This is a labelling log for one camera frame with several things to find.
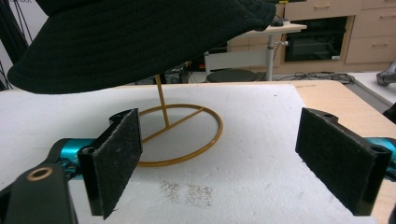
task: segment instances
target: microwave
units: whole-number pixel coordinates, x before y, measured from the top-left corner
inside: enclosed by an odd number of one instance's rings
[[[306,25],[300,33],[287,34],[285,62],[338,60],[347,17],[292,21]]]

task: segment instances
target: hat stand rod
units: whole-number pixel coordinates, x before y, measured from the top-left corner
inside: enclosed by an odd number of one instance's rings
[[[162,110],[163,111],[163,118],[165,121],[165,127],[161,130],[159,130],[158,132],[144,138],[142,140],[143,143],[146,143],[147,141],[155,138],[156,136],[167,132],[169,129],[177,126],[178,124],[186,121],[187,119],[190,119],[192,117],[194,117],[195,115],[200,114],[201,112],[206,112],[207,114],[211,115],[218,123],[219,127],[218,127],[218,132],[215,134],[215,136],[213,137],[213,139],[211,141],[209,141],[209,143],[207,143],[205,146],[199,148],[198,150],[179,157],[179,158],[175,158],[172,160],[168,160],[168,161],[140,161],[137,165],[141,166],[141,167],[158,167],[158,166],[165,166],[165,165],[172,165],[172,164],[176,164],[182,161],[187,161],[190,160],[200,154],[202,154],[203,152],[207,151],[208,149],[210,149],[213,145],[215,145],[215,143],[219,140],[222,130],[223,130],[223,123],[221,120],[221,117],[214,112],[213,110],[206,108],[204,106],[200,106],[200,105],[186,105],[186,104],[177,104],[177,105],[166,105],[165,104],[165,100],[163,98],[163,88],[162,88],[162,84],[161,84],[161,79],[160,79],[160,75],[156,75],[155,76],[155,80],[157,82],[157,89],[158,89],[158,93],[160,95],[160,101],[161,101],[161,106],[156,106],[150,109],[147,109],[145,111],[142,111],[139,113],[140,116],[144,116],[147,115],[149,113],[158,111],[158,110]],[[169,119],[168,119],[168,114],[167,114],[167,108],[192,108],[195,109],[195,112],[192,112],[191,114],[189,114],[188,116],[184,117],[183,119],[180,119],[172,124],[169,123]]]
[[[168,113],[166,112],[165,100],[163,99],[163,85],[161,84],[160,75],[155,76],[155,81],[157,83],[158,93],[160,94],[161,108],[163,109],[163,118],[165,119],[165,126],[169,128]]]

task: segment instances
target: white foam board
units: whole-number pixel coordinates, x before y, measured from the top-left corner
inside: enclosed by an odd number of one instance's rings
[[[219,141],[179,164],[135,169],[116,211],[93,217],[82,180],[69,181],[80,223],[374,223],[353,217],[306,167],[295,143],[304,106],[290,85],[167,85],[168,104],[196,104],[224,122]],[[66,137],[94,138],[108,117],[159,105],[155,87],[69,95],[0,92],[0,188],[39,164]],[[186,111],[169,111],[171,122]],[[143,135],[162,124],[144,116]],[[199,115],[144,145],[144,160],[175,157],[207,142],[216,122]]]

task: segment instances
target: drawer handle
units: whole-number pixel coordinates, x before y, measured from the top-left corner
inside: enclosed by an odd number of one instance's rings
[[[379,46],[387,46],[389,44],[388,41],[385,42],[379,42],[379,43],[373,43],[373,47],[379,47]]]
[[[326,5],[315,5],[315,8],[325,8],[325,7],[330,7],[330,3]]]
[[[380,15],[379,18],[380,18],[380,19],[396,18],[396,14],[392,14],[392,15]]]

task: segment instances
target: black foam pad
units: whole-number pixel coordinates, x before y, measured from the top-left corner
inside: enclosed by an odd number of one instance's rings
[[[92,214],[104,219],[113,212],[142,153],[138,110],[110,120],[110,127],[78,152]]]

